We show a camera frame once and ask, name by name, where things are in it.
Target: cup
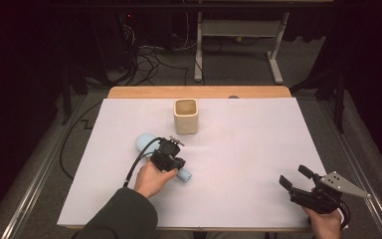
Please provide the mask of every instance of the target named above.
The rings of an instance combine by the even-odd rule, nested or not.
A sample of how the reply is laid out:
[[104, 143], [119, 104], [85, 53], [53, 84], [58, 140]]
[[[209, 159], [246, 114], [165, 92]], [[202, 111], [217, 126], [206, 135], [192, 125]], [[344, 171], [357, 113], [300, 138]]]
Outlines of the cup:
[[178, 134], [196, 133], [198, 130], [198, 103], [194, 99], [176, 100], [173, 105], [175, 131]]

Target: human hand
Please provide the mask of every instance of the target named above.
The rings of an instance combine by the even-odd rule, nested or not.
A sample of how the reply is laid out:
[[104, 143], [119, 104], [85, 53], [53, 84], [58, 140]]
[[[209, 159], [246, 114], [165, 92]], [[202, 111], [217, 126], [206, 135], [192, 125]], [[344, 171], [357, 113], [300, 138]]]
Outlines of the human hand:
[[337, 209], [330, 214], [318, 214], [306, 207], [302, 209], [311, 218], [311, 227], [316, 239], [340, 238], [341, 215]]
[[135, 181], [134, 190], [146, 198], [159, 192], [169, 179], [178, 173], [174, 168], [168, 172], [160, 171], [151, 160], [148, 160], [140, 169]]

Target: black sleeve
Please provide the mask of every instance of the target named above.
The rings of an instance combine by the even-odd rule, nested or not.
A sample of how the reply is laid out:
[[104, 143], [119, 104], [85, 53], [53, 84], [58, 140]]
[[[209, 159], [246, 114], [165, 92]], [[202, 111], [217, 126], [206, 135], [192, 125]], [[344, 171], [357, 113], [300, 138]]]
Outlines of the black sleeve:
[[92, 238], [155, 238], [157, 212], [141, 194], [123, 187], [77, 235]]

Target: dark background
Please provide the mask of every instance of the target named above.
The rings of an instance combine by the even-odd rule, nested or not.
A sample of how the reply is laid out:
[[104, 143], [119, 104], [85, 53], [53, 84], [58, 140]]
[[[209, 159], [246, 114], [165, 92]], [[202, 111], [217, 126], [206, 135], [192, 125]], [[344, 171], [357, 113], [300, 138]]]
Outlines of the dark background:
[[[346, 88], [382, 153], [382, 1], [372, 3], [372, 9], [356, 13], [291, 13], [285, 40], [327, 36], [312, 76], [341, 61], [342, 54], [350, 56], [344, 71]], [[62, 72], [67, 70], [71, 85], [85, 94], [84, 77], [110, 85], [105, 71], [129, 66], [123, 54], [127, 46], [118, 44], [123, 41], [118, 18], [125, 20], [125, 13], [55, 15], [41, 6], [33, 0], [0, 1], [0, 200], [55, 118]], [[181, 14], [136, 13], [131, 24], [139, 38], [169, 49], [172, 32], [186, 35]], [[195, 19], [196, 14], [190, 14], [190, 22]], [[191, 24], [192, 33], [195, 27]], [[333, 89], [334, 81], [310, 87]]]

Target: white paper sheet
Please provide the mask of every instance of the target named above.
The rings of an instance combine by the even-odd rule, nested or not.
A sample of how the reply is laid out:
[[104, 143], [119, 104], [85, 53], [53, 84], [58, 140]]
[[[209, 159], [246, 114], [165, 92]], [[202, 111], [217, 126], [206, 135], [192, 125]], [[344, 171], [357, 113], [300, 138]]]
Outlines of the white paper sheet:
[[[150, 201], [158, 227], [306, 228], [281, 174], [310, 190], [300, 164], [326, 174], [295, 99], [200, 99], [199, 130], [177, 135], [173, 100], [104, 100], [58, 224], [85, 225], [122, 187], [143, 133], [185, 146], [178, 156], [192, 178], [169, 181]], [[133, 188], [134, 171], [129, 187]]]

